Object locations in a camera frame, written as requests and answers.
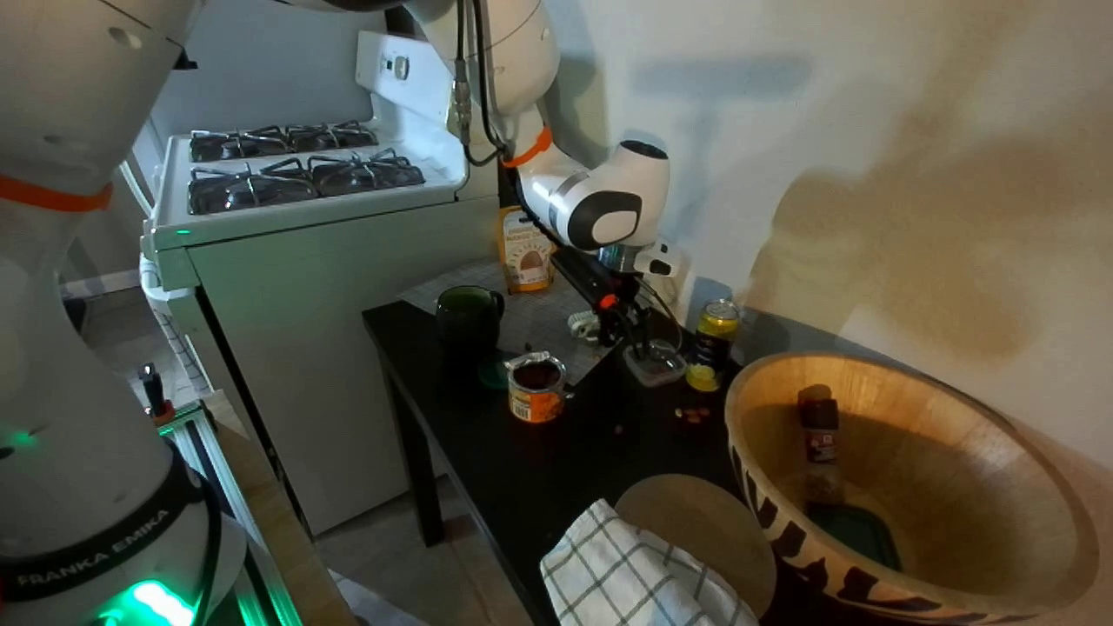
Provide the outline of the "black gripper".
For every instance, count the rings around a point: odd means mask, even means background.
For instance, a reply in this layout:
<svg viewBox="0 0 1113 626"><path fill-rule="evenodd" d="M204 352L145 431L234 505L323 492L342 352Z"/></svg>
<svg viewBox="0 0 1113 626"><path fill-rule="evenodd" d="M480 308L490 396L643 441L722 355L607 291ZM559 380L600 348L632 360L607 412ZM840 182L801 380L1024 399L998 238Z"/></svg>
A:
<svg viewBox="0 0 1113 626"><path fill-rule="evenodd" d="M552 268L588 304L592 315L614 334L612 345L629 341L632 360L653 355L653 339L670 339L673 319L657 304L635 272L612 272L593 253L557 247Z"/></svg>

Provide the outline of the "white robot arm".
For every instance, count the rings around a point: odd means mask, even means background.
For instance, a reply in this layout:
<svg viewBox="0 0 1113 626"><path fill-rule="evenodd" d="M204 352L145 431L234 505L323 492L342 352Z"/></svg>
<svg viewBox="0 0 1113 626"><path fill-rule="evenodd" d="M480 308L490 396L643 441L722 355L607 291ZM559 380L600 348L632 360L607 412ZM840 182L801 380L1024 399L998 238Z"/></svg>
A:
<svg viewBox="0 0 1113 626"><path fill-rule="evenodd" d="M584 167L538 101L557 79L547 0L280 0L447 20L439 57L480 78L499 167L552 242L632 243L666 200L639 135ZM0 530L3 626L204 626L248 536L74 331L60 265L112 206L204 0L0 0Z"/></svg>

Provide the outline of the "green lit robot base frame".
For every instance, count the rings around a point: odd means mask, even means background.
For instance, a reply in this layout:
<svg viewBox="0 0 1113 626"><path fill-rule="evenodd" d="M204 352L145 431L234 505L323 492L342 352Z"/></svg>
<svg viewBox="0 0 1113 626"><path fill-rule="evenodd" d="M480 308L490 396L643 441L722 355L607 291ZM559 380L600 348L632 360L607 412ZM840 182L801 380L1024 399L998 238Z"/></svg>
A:
<svg viewBox="0 0 1113 626"><path fill-rule="evenodd" d="M181 403L160 435L224 513L227 551L203 626L355 626L262 441L224 392Z"/></svg>

